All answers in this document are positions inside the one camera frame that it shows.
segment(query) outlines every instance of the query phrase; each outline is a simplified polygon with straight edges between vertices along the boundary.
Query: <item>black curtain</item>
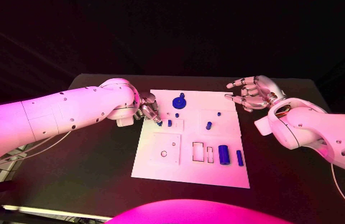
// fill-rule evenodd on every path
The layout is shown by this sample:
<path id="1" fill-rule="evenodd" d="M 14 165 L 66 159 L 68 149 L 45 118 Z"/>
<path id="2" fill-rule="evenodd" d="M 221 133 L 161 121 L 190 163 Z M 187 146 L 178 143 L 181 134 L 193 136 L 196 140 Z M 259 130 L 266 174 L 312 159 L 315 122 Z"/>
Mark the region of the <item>black curtain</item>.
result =
<path id="1" fill-rule="evenodd" d="M 345 0 L 0 0 L 1 102 L 81 73 L 311 78 L 344 107 Z"/>

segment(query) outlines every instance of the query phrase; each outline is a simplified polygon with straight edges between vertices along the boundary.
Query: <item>black table surface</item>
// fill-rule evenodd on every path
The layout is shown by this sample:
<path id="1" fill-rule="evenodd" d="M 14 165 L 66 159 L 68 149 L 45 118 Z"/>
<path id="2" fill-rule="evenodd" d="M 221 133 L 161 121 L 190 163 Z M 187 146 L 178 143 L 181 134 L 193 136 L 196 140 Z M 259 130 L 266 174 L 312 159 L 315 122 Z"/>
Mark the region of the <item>black table surface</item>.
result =
<path id="1" fill-rule="evenodd" d="M 82 74 L 70 89 L 125 78 L 138 91 L 224 91 L 237 78 Z M 308 79 L 273 79 L 289 97 L 328 105 Z M 3 204 L 114 217 L 131 208 L 168 199 L 200 199 L 246 207 L 295 223 L 345 220 L 345 200 L 331 165 L 309 148 L 286 149 L 273 135 L 262 136 L 252 114 L 236 105 L 250 189 L 132 178 L 142 120 L 118 127 L 114 120 L 75 130 L 46 152 L 23 161 Z M 335 167 L 345 190 L 345 171 Z"/>

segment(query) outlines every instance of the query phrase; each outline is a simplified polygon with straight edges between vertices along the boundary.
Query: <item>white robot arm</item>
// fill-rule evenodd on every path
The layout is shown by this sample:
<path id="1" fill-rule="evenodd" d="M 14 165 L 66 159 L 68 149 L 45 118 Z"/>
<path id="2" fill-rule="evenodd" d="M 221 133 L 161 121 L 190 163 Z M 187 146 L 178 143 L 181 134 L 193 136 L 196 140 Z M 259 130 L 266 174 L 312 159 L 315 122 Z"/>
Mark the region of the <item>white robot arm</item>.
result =
<path id="1" fill-rule="evenodd" d="M 289 149 L 311 147 L 336 166 L 345 168 L 345 114 L 328 114 L 311 102 L 288 98 L 266 76 L 243 78 L 227 88 L 246 85 L 242 96 L 224 97 L 243 105 L 247 112 L 269 108 L 267 116 L 254 121 L 262 135 L 273 133 Z"/>
<path id="2" fill-rule="evenodd" d="M 155 96 L 139 95 L 125 79 L 109 79 L 99 87 L 85 87 L 49 96 L 0 105 L 0 156 L 22 145 L 79 129 L 105 118 L 118 126 L 134 117 L 161 121 Z"/>

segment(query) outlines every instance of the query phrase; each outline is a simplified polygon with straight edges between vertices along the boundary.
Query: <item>white board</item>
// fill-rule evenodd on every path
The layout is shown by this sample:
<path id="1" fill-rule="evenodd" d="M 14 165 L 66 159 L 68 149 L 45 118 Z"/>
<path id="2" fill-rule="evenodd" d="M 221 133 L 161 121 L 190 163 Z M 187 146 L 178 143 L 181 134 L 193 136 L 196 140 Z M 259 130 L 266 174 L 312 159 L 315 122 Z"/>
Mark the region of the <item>white board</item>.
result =
<path id="1" fill-rule="evenodd" d="M 180 90 L 151 90 L 151 93 L 162 126 L 144 120 L 131 176 L 250 188 L 236 105 L 224 99 L 226 93 Z M 175 109 L 173 99 L 181 93 L 187 105 L 184 109 Z M 210 130 L 206 129 L 207 122 L 211 122 Z M 227 145 L 230 165 L 220 164 L 219 145 Z M 244 166 L 239 166 L 237 150 Z"/>

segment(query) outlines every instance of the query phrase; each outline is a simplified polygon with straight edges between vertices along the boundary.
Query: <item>wire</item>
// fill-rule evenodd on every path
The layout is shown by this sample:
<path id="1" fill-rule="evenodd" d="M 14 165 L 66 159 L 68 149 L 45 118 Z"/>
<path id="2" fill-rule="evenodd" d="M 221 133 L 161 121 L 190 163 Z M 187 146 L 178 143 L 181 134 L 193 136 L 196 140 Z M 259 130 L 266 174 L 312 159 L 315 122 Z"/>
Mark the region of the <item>wire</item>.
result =
<path id="1" fill-rule="evenodd" d="M 334 183 L 335 183 L 335 185 L 336 185 L 336 188 L 338 188 L 338 191 L 339 191 L 339 193 L 341 193 L 341 195 L 342 195 L 342 198 L 345 199 L 344 193 L 342 193 L 342 191 L 341 191 L 341 189 L 339 189 L 339 186 L 338 186 L 336 176 L 335 176 L 335 170 L 334 170 L 334 164 L 332 164 L 332 163 L 331 163 L 331 169 L 332 169 L 332 179 L 334 179 Z"/>
<path id="2" fill-rule="evenodd" d="M 72 132 L 72 131 L 69 131 L 69 132 L 66 133 L 66 135 L 60 138 L 60 140 L 59 140 L 53 145 L 50 145 L 46 149 L 43 149 L 42 151 L 39 151 L 37 153 L 32 154 L 30 156 L 27 156 L 27 157 L 24 157 L 24 158 L 19 158 L 19 159 L 12 160 L 12 161 L 7 161 L 7 162 L 4 162 L 4 163 L 12 163 L 12 162 L 20 161 L 20 160 L 23 160 L 23 159 L 26 159 L 26 158 L 30 158 L 30 157 L 36 156 L 37 154 L 40 154 L 43 151 L 46 151 L 49 148 L 52 148 L 52 147 L 63 140 L 63 138 L 68 136 L 68 134 L 69 134 L 70 132 Z"/>
<path id="3" fill-rule="evenodd" d="M 14 155 L 12 155 L 12 156 L 0 159 L 0 161 L 7 160 L 9 158 L 13 158 L 13 157 L 19 156 L 20 154 L 29 152 L 32 149 L 35 149 L 37 146 L 40 146 L 45 142 L 47 142 L 53 137 L 55 137 L 55 136 L 49 137 L 49 138 L 47 138 L 45 141 L 42 141 L 37 145 L 35 145 L 35 146 L 30 147 L 29 149 L 23 150 L 23 152 L 20 152 L 20 153 L 17 153 L 17 154 L 14 154 Z"/>

